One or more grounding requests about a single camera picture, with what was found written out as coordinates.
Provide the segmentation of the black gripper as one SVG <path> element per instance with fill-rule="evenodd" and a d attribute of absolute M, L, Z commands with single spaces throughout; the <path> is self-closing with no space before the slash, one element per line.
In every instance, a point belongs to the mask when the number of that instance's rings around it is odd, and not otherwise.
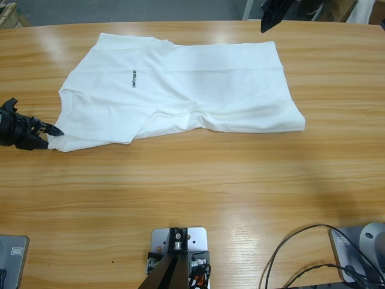
<path fill-rule="evenodd" d="M 260 31 L 267 32 L 278 25 L 284 18 L 286 12 L 296 0 L 267 0 L 263 3 L 264 14 L 261 20 Z"/>
<path fill-rule="evenodd" d="M 26 117 L 17 113 L 17 99 L 11 98 L 1 106 L 1 146 L 14 145 L 18 149 L 32 151 L 48 149 L 48 142 L 40 137 L 64 135 L 62 130 L 36 117 Z"/>

